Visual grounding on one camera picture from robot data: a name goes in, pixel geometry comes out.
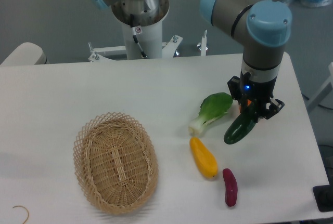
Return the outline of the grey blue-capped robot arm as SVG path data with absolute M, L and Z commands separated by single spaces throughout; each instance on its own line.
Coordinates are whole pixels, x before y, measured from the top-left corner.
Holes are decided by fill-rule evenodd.
M 173 56 L 162 45 L 168 0 L 91 1 L 100 9 L 111 9 L 122 23 L 129 59 Z M 256 120 L 277 114 L 284 103 L 274 98 L 273 90 L 291 32 L 288 6 L 282 0 L 200 0 L 200 14 L 244 48 L 241 74 L 228 82 L 241 112 L 252 106 Z

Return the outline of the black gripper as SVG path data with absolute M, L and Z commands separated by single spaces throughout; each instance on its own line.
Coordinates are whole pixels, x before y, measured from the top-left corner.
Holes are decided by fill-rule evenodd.
M 233 100 L 238 102 L 239 113 L 250 105 L 247 101 L 259 104 L 269 102 L 268 108 L 265 107 L 261 116 L 264 119 L 270 119 L 280 112 L 284 107 L 284 102 L 273 98 L 278 74 L 278 68 L 270 70 L 257 70 L 254 68 L 242 68 L 240 77 L 233 76 L 228 82 L 228 89 Z

